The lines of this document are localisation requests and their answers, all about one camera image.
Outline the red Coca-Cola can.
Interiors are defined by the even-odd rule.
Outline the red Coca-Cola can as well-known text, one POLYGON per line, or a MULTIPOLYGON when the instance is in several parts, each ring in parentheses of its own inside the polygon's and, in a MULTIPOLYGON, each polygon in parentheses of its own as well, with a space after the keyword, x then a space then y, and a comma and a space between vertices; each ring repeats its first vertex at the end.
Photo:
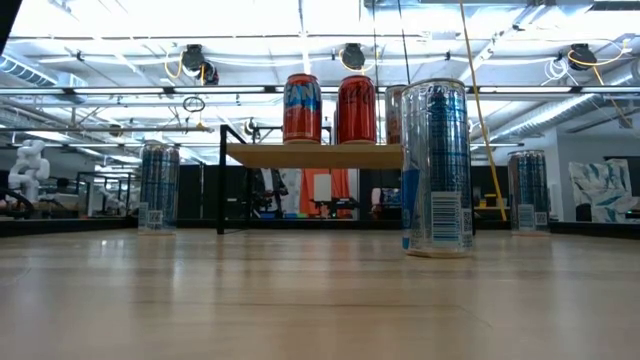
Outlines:
POLYGON ((343 79, 336 109, 338 144, 376 143, 375 87, 364 75, 343 79))

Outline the white Celsius can tropical print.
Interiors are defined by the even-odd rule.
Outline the white Celsius can tropical print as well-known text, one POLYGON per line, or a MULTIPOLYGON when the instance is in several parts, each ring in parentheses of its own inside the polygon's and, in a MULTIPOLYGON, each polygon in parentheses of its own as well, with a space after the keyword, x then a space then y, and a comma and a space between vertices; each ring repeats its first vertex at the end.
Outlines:
POLYGON ((401 101, 404 85, 394 85, 385 90, 386 143, 401 143, 401 101))

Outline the black partition panel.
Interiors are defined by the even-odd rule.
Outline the black partition panel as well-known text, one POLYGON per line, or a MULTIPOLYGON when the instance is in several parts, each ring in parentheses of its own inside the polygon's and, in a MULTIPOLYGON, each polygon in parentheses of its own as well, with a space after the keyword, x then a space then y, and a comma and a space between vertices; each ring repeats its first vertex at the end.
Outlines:
POLYGON ((400 171, 361 169, 358 175, 359 219, 401 219, 400 171))
POLYGON ((511 213, 507 167, 496 166, 495 171, 492 171, 490 166, 472 166, 471 180, 476 215, 480 219, 509 220, 511 213))
MULTIPOLYGON (((181 165, 178 191, 178 219, 213 219, 218 216, 217 165, 181 165)), ((226 166, 225 217, 244 219, 246 205, 246 169, 226 166)))

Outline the orange cloth panel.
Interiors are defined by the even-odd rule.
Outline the orange cloth panel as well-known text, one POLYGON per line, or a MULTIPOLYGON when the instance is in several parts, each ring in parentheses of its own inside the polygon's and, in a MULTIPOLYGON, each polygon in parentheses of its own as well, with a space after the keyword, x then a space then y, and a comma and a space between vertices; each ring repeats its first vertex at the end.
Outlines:
POLYGON ((308 216, 328 216, 327 206, 318 209, 313 202, 314 180, 316 175, 331 175, 331 194, 333 197, 348 198, 349 171, 347 169, 303 169, 301 174, 299 213, 308 216))

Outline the person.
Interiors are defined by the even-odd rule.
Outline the person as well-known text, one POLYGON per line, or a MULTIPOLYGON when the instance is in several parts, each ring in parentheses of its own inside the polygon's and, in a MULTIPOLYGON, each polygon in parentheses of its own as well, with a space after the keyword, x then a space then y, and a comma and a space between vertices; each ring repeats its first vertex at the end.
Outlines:
POLYGON ((259 213, 283 217, 282 198, 288 194, 280 171, 274 168, 253 170, 252 204, 259 213))

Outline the black aluminium table frame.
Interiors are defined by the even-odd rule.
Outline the black aluminium table frame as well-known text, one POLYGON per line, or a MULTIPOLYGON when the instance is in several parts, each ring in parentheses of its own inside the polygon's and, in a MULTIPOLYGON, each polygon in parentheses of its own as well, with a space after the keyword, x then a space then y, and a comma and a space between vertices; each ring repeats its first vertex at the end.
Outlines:
MULTIPOLYGON (((0 221, 0 238, 136 228, 137 220, 134 218, 3 220, 0 221)), ((401 230, 402 223, 397 220, 253 219, 250 222, 244 220, 227 220, 224 229, 401 230)), ((640 240, 640 223, 552 221, 550 223, 550 232, 553 234, 640 240)))

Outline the white sheet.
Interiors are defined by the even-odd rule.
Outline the white sheet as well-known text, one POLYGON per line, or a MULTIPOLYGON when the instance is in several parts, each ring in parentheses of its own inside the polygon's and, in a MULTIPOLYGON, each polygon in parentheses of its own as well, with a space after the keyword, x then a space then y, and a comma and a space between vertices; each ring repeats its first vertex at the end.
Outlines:
POLYGON ((315 202, 330 202, 332 200, 332 178, 330 174, 314 175, 313 200, 315 202))

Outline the red soda can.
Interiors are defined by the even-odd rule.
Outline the red soda can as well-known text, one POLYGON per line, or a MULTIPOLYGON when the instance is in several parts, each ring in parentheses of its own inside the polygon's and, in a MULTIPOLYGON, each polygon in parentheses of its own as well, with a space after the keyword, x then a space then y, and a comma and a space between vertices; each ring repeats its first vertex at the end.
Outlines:
POLYGON ((283 142, 314 143, 321 141, 322 95, 314 75, 290 75, 283 92, 283 142))

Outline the white teal leaf-print cloth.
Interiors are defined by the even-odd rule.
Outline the white teal leaf-print cloth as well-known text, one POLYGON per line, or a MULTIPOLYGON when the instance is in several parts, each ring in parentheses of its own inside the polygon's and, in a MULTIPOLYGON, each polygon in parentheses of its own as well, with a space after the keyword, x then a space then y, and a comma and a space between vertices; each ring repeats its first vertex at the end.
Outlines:
POLYGON ((640 197, 632 194, 626 159, 570 162, 569 175, 575 205, 589 205, 592 222, 627 223, 626 215, 640 205, 640 197))

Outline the grey ventilation duct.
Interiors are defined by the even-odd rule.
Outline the grey ventilation duct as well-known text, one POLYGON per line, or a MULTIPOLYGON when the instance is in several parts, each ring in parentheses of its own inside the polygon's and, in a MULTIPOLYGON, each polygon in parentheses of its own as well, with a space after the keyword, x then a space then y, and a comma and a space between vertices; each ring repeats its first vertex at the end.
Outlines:
POLYGON ((0 55, 0 72, 19 78, 36 87, 87 87, 88 82, 75 74, 47 69, 27 58, 5 50, 0 55))

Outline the white speckled panel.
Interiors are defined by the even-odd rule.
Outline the white speckled panel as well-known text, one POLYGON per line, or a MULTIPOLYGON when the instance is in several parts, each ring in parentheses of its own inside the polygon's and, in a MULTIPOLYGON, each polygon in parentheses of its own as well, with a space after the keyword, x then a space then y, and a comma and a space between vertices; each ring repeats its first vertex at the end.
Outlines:
POLYGON ((280 169, 281 180, 287 194, 281 197, 281 206, 285 214, 297 214, 300 210, 301 169, 280 169))

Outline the silver blue energy drink can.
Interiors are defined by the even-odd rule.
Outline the silver blue energy drink can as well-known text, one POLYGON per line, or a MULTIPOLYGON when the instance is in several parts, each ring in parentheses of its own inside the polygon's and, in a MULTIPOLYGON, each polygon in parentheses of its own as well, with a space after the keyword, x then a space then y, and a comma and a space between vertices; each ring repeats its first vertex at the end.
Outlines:
POLYGON ((402 247, 412 256, 460 258, 473 249, 466 88, 434 78, 401 93, 402 247))
POLYGON ((177 225, 179 149, 146 142, 141 160, 138 231, 142 234, 172 234, 177 225))
POLYGON ((508 154, 511 230, 518 235, 549 232, 549 192, 546 157, 542 150, 520 150, 508 154))

